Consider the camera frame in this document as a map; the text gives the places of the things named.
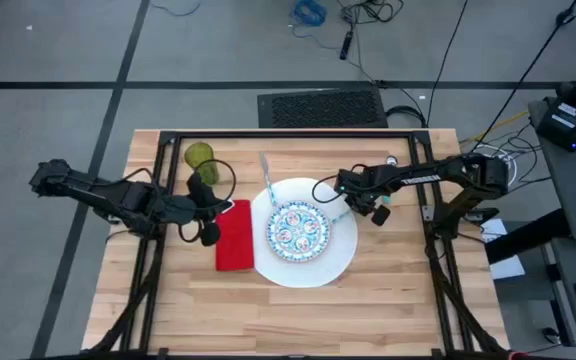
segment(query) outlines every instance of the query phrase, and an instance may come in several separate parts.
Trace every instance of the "blue cable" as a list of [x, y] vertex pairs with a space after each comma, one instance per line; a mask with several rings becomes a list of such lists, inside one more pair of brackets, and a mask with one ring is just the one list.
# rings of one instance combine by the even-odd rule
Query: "blue cable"
[[326, 46], [319, 39], [312, 34], [299, 35], [295, 32], [298, 26], [319, 27], [326, 21], [326, 14], [328, 10], [325, 6], [317, 3], [316, 0], [298, 0], [295, 3], [295, 9], [290, 13], [290, 16], [297, 21], [297, 24], [291, 25], [292, 35], [299, 39], [312, 38], [317, 42], [322, 49], [339, 50], [338, 46]]
[[321, 26], [326, 21], [326, 14], [326, 7], [316, 0], [298, 0], [290, 16], [304, 25]]
[[170, 15], [172, 15], [172, 16], [182, 17], [182, 16], [188, 16], [188, 15], [194, 14], [195, 11], [197, 11], [197, 9], [199, 9], [199, 7], [201, 6], [201, 0], [199, 0], [199, 1], [197, 2], [197, 5], [195, 5], [195, 7], [194, 7], [192, 10], [190, 10], [190, 11], [188, 11], [188, 12], [185, 12], [185, 13], [176, 13], [176, 12], [168, 9], [168, 8], [165, 7], [165, 6], [157, 5], [157, 4], [154, 4], [154, 3], [151, 3], [150, 6], [154, 7], [155, 9], [163, 10], [163, 11], [167, 12], [168, 14], [170, 14]]

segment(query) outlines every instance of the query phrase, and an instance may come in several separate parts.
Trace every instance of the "blue pattern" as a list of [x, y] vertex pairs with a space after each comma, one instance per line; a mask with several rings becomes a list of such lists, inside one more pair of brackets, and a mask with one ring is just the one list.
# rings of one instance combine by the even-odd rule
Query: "blue pattern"
[[330, 231], [321, 209], [305, 201], [291, 201], [274, 209], [266, 235], [277, 255], [301, 262], [321, 254], [330, 241]]

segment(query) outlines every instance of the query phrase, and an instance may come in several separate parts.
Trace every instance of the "white paper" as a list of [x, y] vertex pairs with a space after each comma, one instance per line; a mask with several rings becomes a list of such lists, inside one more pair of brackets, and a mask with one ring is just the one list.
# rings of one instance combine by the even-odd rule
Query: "white paper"
[[[488, 220], [482, 224], [481, 227], [484, 229], [484, 233], [481, 235], [482, 239], [487, 243], [495, 241], [501, 235], [507, 234], [501, 219]], [[490, 265], [490, 272], [492, 273], [492, 278], [495, 280], [526, 274], [517, 255]]]

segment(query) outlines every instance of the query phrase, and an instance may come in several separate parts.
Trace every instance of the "white plate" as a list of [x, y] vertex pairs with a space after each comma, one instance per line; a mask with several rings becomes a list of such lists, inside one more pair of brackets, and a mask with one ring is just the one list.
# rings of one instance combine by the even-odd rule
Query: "white plate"
[[[272, 184], [278, 203], [305, 201], [316, 205], [329, 220], [349, 210], [343, 198], [327, 204], [316, 202], [311, 195], [317, 180], [294, 178]], [[318, 199], [330, 199], [337, 193], [327, 184], [317, 187]], [[266, 237], [268, 219], [274, 209], [268, 190], [262, 191], [252, 202], [253, 245], [255, 269], [268, 280], [286, 287], [308, 288], [323, 286], [341, 275], [350, 265], [357, 249], [357, 223], [353, 215], [346, 215], [331, 226], [331, 236], [324, 251], [304, 262], [291, 262], [275, 253]]]

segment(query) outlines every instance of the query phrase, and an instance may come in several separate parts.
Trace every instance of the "green cup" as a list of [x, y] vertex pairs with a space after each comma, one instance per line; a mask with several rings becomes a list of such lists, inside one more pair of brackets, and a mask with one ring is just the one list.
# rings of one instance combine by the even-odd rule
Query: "green cup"
[[209, 162], [197, 166], [206, 160], [214, 159], [214, 152], [212, 147], [206, 143], [198, 142], [190, 145], [184, 153], [184, 160], [201, 175], [201, 181], [206, 185], [214, 185], [219, 181], [219, 171], [217, 170], [216, 162]]

